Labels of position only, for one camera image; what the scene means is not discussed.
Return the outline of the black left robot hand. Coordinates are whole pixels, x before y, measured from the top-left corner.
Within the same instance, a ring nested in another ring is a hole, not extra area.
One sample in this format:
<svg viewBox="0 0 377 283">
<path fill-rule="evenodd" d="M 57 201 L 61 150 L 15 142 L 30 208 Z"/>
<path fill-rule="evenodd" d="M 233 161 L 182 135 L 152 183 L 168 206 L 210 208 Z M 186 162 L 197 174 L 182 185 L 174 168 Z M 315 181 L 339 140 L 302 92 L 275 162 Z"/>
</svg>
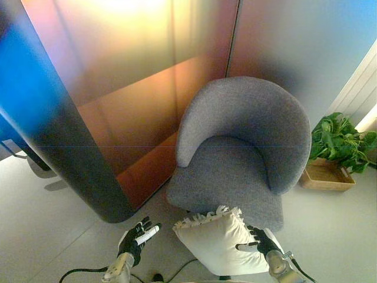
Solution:
<svg viewBox="0 0 377 283">
<path fill-rule="evenodd" d="M 118 244 L 117 256 L 120 256 L 124 253 L 130 254 L 134 259 L 133 267 L 137 266 L 141 259 L 141 250 L 145 247 L 145 241 L 138 244 L 136 239 L 146 233 L 150 233 L 154 228 L 161 228 L 161 223 L 157 223 L 152 228 L 150 228 L 151 225 L 152 222 L 147 216 L 139 221 L 135 227 L 133 227 L 129 231 L 126 231 Z"/>
</svg>

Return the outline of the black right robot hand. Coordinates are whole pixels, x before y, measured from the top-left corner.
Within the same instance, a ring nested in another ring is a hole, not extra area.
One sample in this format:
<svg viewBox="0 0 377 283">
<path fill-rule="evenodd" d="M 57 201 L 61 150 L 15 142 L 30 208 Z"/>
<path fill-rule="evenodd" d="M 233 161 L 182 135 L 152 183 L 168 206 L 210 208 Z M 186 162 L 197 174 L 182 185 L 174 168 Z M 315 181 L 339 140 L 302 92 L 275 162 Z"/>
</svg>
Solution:
<svg viewBox="0 0 377 283">
<path fill-rule="evenodd" d="M 247 225 L 247 229 L 252 236 L 252 241 L 248 243 L 238 243 L 235 248 L 242 252 L 260 252 L 264 257 L 270 251 L 279 251 L 281 254 L 282 250 L 277 246 L 277 244 L 265 233 L 264 230 L 257 227 Z"/>
</svg>

